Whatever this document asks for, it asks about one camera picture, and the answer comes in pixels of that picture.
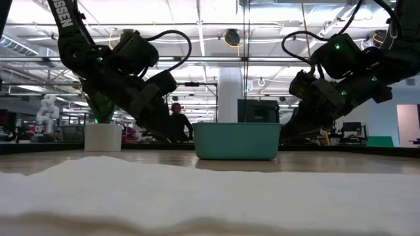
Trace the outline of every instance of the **teal plastic bin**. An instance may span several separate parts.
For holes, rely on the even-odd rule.
[[[205,160],[271,160],[280,139],[276,123],[196,123],[198,158]]]

